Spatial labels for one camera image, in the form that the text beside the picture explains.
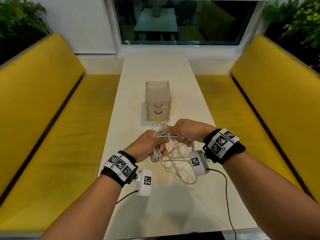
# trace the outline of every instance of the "yellow backrest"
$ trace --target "yellow backrest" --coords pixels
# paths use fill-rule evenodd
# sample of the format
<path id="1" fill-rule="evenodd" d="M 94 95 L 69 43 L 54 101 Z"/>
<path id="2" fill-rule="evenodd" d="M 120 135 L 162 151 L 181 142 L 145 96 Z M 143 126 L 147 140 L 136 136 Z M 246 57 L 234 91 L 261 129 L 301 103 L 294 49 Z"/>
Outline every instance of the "yellow backrest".
<path id="1" fill-rule="evenodd" d="M 260 35 L 231 73 L 320 202 L 320 77 Z"/>
<path id="2" fill-rule="evenodd" d="M 0 194 L 84 71 L 57 33 L 0 69 Z"/>

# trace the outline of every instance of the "white table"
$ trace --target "white table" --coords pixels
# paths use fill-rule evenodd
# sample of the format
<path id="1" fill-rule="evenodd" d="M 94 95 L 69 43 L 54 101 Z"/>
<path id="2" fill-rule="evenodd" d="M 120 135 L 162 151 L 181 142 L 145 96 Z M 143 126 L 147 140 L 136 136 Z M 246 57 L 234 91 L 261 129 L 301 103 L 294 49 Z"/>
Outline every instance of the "white table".
<path id="1" fill-rule="evenodd" d="M 178 26 L 174 8 L 162 8 L 158 18 L 152 16 L 151 8 L 144 8 L 141 13 L 134 33 L 172 33 L 178 34 Z"/>
<path id="2" fill-rule="evenodd" d="M 183 54 L 150 52 L 126 56 L 114 102 L 110 126 L 101 161 L 101 169 L 110 155 L 124 149 L 140 134 L 151 128 L 145 120 L 145 82 L 170 83 L 172 109 L 169 125 L 188 118 L 214 125 L 201 90 L 187 58 Z M 195 149 L 202 148 L 195 143 Z M 225 173 L 221 165 L 210 168 Z M 225 197 L 225 179 L 216 172 L 198 177 L 194 185 L 185 185 L 166 173 L 160 163 L 149 158 L 139 164 L 154 174 L 149 197 L 130 195 L 113 213 L 105 239 L 144 238 L 190 232 L 230 230 Z M 189 165 L 186 171 L 192 177 Z M 135 190 L 136 183 L 124 186 L 119 198 Z M 257 224 L 241 201 L 228 178 L 230 215 L 235 229 L 255 228 Z"/>

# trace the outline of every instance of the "glass pane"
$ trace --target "glass pane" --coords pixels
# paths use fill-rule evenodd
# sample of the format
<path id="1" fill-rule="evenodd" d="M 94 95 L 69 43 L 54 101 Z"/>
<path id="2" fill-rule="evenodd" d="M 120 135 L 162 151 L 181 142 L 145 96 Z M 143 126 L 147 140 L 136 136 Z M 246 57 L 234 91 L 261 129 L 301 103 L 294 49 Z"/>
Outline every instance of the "glass pane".
<path id="1" fill-rule="evenodd" d="M 123 44 L 238 45 L 257 1 L 114 0 Z"/>

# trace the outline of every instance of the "yellow cushion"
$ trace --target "yellow cushion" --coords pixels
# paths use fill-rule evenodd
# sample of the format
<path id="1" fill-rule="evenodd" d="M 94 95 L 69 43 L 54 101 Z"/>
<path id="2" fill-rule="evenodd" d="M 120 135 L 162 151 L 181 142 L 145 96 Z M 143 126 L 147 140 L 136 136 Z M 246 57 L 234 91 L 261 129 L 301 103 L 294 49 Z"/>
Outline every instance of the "yellow cushion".
<path id="1" fill-rule="evenodd" d="M 320 77 L 260 35 L 231 72 L 320 202 Z"/>
<path id="2" fill-rule="evenodd" d="M 97 178 L 120 75 L 87 75 L 0 207 L 0 231 L 43 231 Z"/>
<path id="3" fill-rule="evenodd" d="M 235 133 L 249 153 L 299 187 L 252 109 L 228 75 L 196 75 L 218 128 Z"/>
<path id="4" fill-rule="evenodd" d="M 58 34 L 0 69 L 0 194 L 84 70 Z"/>

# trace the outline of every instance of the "white cable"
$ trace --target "white cable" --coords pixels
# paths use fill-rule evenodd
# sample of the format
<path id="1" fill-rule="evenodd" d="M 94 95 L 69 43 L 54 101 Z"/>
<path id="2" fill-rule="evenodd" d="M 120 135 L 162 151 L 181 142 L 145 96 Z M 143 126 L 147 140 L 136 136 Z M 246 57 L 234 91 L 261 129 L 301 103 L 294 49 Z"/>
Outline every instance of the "white cable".
<path id="1" fill-rule="evenodd" d="M 152 130 L 155 130 L 154 129 L 154 125 L 156 125 L 156 124 L 160 124 L 161 128 L 158 129 L 154 133 L 154 135 L 153 135 L 154 138 L 158 138 L 158 137 L 169 137 L 169 138 L 170 137 L 179 137 L 179 135 L 170 135 L 164 129 L 162 129 L 162 125 L 163 124 L 160 121 L 159 122 L 155 122 L 155 123 L 152 124 L 152 126 L 151 126 Z M 166 157 L 164 157 L 164 158 L 162 158 L 161 151 L 160 151 L 159 147 L 156 146 L 153 149 L 153 152 L 150 154 L 151 161 L 153 161 L 154 163 L 157 163 L 157 162 L 161 161 L 161 165 L 165 168 L 166 172 L 169 173 L 170 170 L 171 170 L 185 184 L 188 184 L 188 185 L 195 184 L 196 181 L 197 181 L 197 176 L 195 176 L 195 181 L 194 182 L 189 183 L 189 182 L 185 181 L 181 177 L 181 175 L 179 173 L 181 168 L 177 167 L 177 164 L 179 164 L 181 162 L 186 162 L 186 163 L 190 164 L 190 161 L 188 159 L 188 153 L 189 152 L 193 152 L 195 150 L 194 142 L 192 141 L 191 150 L 185 144 L 179 143 L 177 141 L 172 145 L 173 145 L 172 149 L 168 150 L 168 155 Z M 186 149 L 186 155 L 181 153 L 181 147 L 184 147 Z M 169 167 L 166 167 L 166 163 L 167 162 L 171 162 L 171 165 Z"/>

